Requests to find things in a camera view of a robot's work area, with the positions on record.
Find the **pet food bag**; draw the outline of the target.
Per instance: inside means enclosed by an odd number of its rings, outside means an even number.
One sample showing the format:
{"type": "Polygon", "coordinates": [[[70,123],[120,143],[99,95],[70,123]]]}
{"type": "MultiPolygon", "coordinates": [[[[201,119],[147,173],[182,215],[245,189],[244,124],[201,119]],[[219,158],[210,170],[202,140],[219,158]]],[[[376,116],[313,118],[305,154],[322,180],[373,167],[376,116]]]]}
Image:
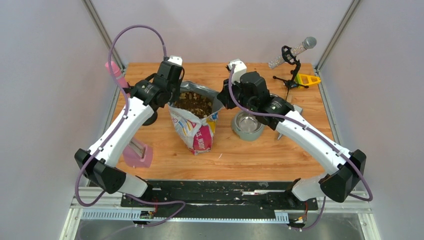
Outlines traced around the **pet food bag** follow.
{"type": "Polygon", "coordinates": [[[212,148],[218,113],[223,108],[217,96],[216,90],[184,81],[178,99],[168,103],[175,131],[194,155],[212,148]]]}

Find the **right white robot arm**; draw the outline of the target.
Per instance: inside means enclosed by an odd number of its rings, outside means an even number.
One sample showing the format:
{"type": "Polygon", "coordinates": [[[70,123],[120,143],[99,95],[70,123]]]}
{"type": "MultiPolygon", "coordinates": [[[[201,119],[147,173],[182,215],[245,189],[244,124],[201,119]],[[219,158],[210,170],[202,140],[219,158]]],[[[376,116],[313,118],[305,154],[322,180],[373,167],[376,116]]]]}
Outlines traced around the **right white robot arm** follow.
{"type": "Polygon", "coordinates": [[[317,130],[291,103],[270,94],[265,79],[258,72],[230,71],[217,99],[226,109],[238,107],[262,125],[288,137],[323,167],[321,175],[292,182],[285,195],[290,208],[298,209],[305,201],[316,197],[328,197],[338,203],[343,203],[347,197],[368,202],[373,199],[371,195],[352,194],[358,182],[365,180],[365,153],[359,149],[351,151],[317,130]]]}

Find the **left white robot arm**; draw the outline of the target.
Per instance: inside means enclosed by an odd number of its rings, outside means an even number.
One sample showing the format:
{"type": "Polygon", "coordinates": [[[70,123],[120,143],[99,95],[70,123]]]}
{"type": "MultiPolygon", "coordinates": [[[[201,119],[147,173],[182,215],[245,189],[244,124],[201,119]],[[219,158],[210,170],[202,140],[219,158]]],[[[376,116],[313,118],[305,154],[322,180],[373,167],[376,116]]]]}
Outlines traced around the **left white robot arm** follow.
{"type": "Polygon", "coordinates": [[[117,169],[126,146],[139,128],[153,124],[158,108],[163,108],[180,92],[183,59],[170,56],[156,73],[140,80],[130,90],[125,107],[106,132],[87,150],[78,149],[74,158],[81,174],[105,192],[134,196],[140,206],[149,206],[153,193],[141,178],[117,169]]]}

